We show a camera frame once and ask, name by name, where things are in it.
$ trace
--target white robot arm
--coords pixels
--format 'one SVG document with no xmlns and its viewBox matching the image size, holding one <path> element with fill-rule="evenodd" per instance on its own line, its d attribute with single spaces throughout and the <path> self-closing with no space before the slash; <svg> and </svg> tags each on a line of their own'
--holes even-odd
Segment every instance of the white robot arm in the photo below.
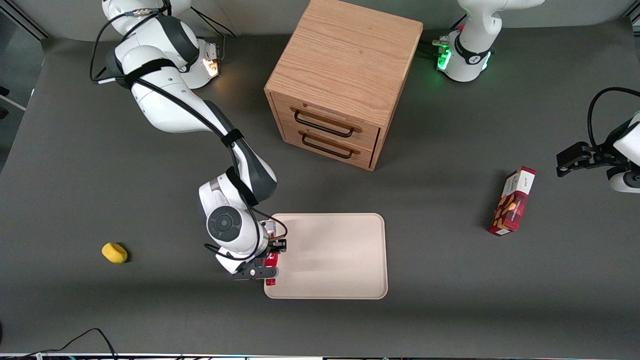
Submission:
<svg viewBox="0 0 640 360">
<path fill-rule="evenodd" d="M 167 11 L 155 13 L 168 7 Z M 179 67 L 182 78 L 191 89 L 206 85 L 219 72 L 218 48 L 196 38 L 185 23 L 165 13 L 178 15 L 191 7 L 191 0 L 102 0 L 102 11 L 111 25 L 124 37 L 107 55 L 107 67 L 112 74 L 122 75 L 120 60 L 124 54 L 140 45 L 151 45 Z M 151 12 L 140 16 L 119 17 L 121 14 Z"/>
<path fill-rule="evenodd" d="M 640 111 L 611 131 L 604 143 L 597 145 L 591 130 L 593 107 L 605 93 L 617 91 L 640 97 L 640 92 L 627 88 L 606 88 L 591 101 L 588 113 L 589 143 L 577 142 L 556 155 L 557 175 L 563 177 L 574 170 L 611 167 L 607 170 L 613 190 L 640 193 Z"/>
<path fill-rule="evenodd" d="M 115 11 L 119 15 L 140 9 L 139 6 L 160 9 L 160 2 L 107 0 L 103 9 L 107 14 Z M 141 10 L 137 14 L 148 12 Z M 113 76 L 98 83 L 115 80 L 130 89 L 143 114 L 156 128 L 169 133 L 212 131 L 230 150 L 234 166 L 203 184 L 198 192 L 207 218 L 207 232 L 218 245 L 214 248 L 216 257 L 227 271 L 236 274 L 251 266 L 254 259 L 285 248 L 256 221 L 251 208 L 272 196 L 276 177 L 222 111 L 190 90 L 185 73 L 199 57 L 193 32 L 174 17 L 157 15 L 144 21 L 146 16 L 149 14 L 134 18 L 137 20 L 120 17 L 120 21 L 113 21 L 116 29 L 129 37 L 108 54 L 108 68 Z"/>
<path fill-rule="evenodd" d="M 486 68 L 491 56 L 491 46 L 502 29 L 502 19 L 497 13 L 503 10 L 532 8 L 545 0 L 458 0 L 467 12 L 463 29 L 454 30 L 435 40 L 441 47 L 437 69 L 451 79 L 472 81 Z"/>
</svg>

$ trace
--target wooden drawer cabinet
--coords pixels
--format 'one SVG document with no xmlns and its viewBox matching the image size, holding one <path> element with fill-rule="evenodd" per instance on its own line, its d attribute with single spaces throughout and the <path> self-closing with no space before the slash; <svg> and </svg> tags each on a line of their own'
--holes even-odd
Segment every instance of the wooden drawer cabinet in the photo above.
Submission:
<svg viewBox="0 0 640 360">
<path fill-rule="evenodd" d="M 374 170 L 421 33 L 417 21 L 311 0 L 264 88 L 283 140 Z"/>
<path fill-rule="evenodd" d="M 282 127 L 302 129 L 310 134 L 365 149 L 373 150 L 376 145 L 379 127 L 310 107 L 307 103 L 278 94 L 273 94 L 273 102 Z"/>
</svg>

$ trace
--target metal frame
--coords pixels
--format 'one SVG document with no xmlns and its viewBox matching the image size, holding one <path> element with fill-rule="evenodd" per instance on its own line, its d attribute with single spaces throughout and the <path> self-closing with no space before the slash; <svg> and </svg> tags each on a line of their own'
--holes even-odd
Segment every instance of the metal frame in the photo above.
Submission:
<svg viewBox="0 0 640 360">
<path fill-rule="evenodd" d="M 640 0 L 634 1 L 623 15 L 631 18 L 631 23 L 634 26 L 634 35 L 640 36 Z"/>
<path fill-rule="evenodd" d="M 31 36 L 38 39 L 38 41 L 51 38 L 51 35 L 46 32 L 45 29 L 38 25 L 38 23 L 29 17 L 29 15 L 12 0 L 0 0 L 0 12 L 25 29 Z"/>
</svg>

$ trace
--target black metal handle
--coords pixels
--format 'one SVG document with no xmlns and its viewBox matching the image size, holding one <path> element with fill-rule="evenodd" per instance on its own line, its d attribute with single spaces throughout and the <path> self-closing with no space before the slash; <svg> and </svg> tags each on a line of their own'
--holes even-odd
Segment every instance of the black metal handle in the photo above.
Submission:
<svg viewBox="0 0 640 360">
<path fill-rule="evenodd" d="M 333 130 L 333 129 L 329 129 L 328 127 L 324 127 L 324 126 L 322 126 L 322 125 L 317 125 L 317 124 L 314 124 L 314 123 L 312 123 L 312 122 L 302 120 L 302 119 L 298 118 L 298 115 L 300 115 L 300 110 L 296 110 L 296 113 L 293 115 L 294 119 L 296 119 L 296 122 L 298 122 L 299 124 L 303 124 L 303 125 L 306 125 L 306 126 L 310 126 L 310 127 L 313 127 L 314 129 L 322 130 L 322 131 L 325 131 L 325 132 L 327 132 L 327 133 L 330 133 L 331 135 L 339 136 L 339 137 L 341 137 L 341 138 L 348 138 L 348 137 L 350 137 L 351 135 L 353 135 L 353 130 L 355 130 L 355 129 L 353 129 L 353 127 L 352 127 L 352 128 L 349 130 L 349 132 L 348 132 L 348 133 L 341 133 L 340 131 L 336 131 L 336 130 Z"/>
<path fill-rule="evenodd" d="M 316 145 L 314 143 L 306 142 L 305 141 L 306 138 L 307 138 L 307 134 L 302 134 L 302 143 L 305 144 L 306 146 L 313 147 L 316 150 L 324 151 L 324 152 L 326 152 L 328 154 L 331 154 L 333 156 L 337 156 L 337 157 L 342 158 L 342 159 L 349 159 L 351 157 L 351 155 L 353 155 L 353 150 L 349 150 L 349 154 L 348 155 L 344 155 L 344 154 L 341 154 L 339 152 L 335 152 L 333 150 L 325 149 L 324 147 L 321 147 L 321 146 Z"/>
</svg>

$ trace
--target green led light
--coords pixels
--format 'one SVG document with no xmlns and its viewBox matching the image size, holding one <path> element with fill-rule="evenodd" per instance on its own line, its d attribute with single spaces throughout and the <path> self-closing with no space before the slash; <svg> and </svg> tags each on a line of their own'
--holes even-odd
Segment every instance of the green led light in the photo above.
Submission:
<svg viewBox="0 0 640 360">
<path fill-rule="evenodd" d="M 447 49 L 438 59 L 438 68 L 444 71 L 449 64 L 449 59 L 451 59 L 451 50 Z"/>
<path fill-rule="evenodd" d="M 487 64 L 489 63 L 489 58 L 491 57 L 491 51 L 486 55 L 486 60 L 484 61 L 484 65 L 482 65 L 482 69 L 486 69 Z"/>
</svg>

